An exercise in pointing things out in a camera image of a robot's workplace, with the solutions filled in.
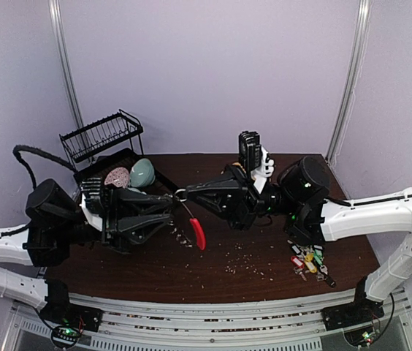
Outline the red handled key ring holder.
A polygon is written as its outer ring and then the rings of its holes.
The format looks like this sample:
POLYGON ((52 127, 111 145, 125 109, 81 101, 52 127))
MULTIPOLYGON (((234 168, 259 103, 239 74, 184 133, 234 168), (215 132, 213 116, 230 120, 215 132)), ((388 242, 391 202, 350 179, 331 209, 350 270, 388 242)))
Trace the red handled key ring holder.
POLYGON ((193 215, 189 207, 186 205, 187 197, 186 197, 186 190, 184 188, 177 189, 174 192, 173 198, 181 204, 183 209, 189 216, 189 223, 194 231, 196 237, 196 245, 201 250, 204 251, 207 245, 206 237, 204 230, 199 222, 199 220, 193 215))

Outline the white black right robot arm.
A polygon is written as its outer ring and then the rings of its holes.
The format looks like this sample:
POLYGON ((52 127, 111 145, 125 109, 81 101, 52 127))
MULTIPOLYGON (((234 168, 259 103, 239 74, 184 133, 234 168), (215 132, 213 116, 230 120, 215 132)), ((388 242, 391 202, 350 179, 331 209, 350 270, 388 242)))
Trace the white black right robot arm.
POLYGON ((357 284, 350 303, 327 307, 327 330, 368 322, 383 315, 383 302, 412 275, 412 187, 390 195, 358 200, 329 197, 330 178, 313 157, 305 156, 278 177, 268 154, 241 157, 216 178, 180 191, 190 200, 247 230, 263 216, 283 215, 289 237, 301 246, 325 244, 358 235, 402 232, 405 239, 378 269, 357 284))

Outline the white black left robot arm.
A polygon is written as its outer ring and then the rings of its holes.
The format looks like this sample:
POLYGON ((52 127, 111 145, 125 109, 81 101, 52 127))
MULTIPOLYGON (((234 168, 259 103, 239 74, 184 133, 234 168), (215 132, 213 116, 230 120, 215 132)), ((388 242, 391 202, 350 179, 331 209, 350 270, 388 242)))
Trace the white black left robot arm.
POLYGON ((100 244, 128 254, 172 224, 173 198, 106 185, 99 177, 81 183, 79 200, 51 178, 41 183, 33 180, 32 186, 26 202, 28 224, 0 229, 0 296, 34 308, 45 322, 79 332, 97 331, 102 311, 72 303, 65 283, 32 279, 2 264, 56 267, 76 245, 100 244))

